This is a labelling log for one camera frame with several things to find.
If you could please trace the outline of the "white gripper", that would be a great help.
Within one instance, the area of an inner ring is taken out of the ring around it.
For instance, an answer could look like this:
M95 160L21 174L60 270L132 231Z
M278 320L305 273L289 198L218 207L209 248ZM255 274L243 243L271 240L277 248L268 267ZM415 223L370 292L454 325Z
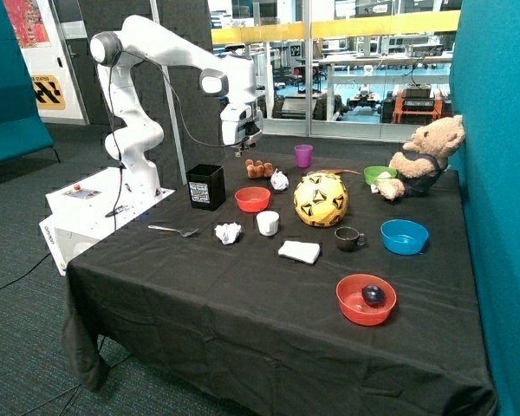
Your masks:
M256 143L263 134L263 112L247 103L228 104L220 114L222 139L226 146L235 146L234 156L241 157L244 146Z

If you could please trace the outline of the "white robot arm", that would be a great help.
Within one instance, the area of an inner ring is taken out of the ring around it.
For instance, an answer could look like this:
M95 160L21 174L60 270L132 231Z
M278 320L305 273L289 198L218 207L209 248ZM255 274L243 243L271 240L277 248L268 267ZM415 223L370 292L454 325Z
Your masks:
M110 155L125 167L124 179L134 196L154 198L160 193L156 165L145 153L164 139L163 128L148 117L133 84L131 69L140 62L200 69L199 82L205 95L228 100L220 114L224 144L240 150L260 139L263 112L257 104L251 59L219 58L137 15L129 16L118 31L94 35L90 51L107 105L126 124L107 136L106 145Z

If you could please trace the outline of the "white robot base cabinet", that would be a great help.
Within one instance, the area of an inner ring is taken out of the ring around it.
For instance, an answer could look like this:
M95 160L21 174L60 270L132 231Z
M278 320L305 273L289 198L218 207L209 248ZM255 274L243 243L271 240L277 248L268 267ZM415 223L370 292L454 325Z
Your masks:
M146 195L127 179L127 171L108 167L46 195L51 215L40 229L63 276L68 262L173 194L151 188Z

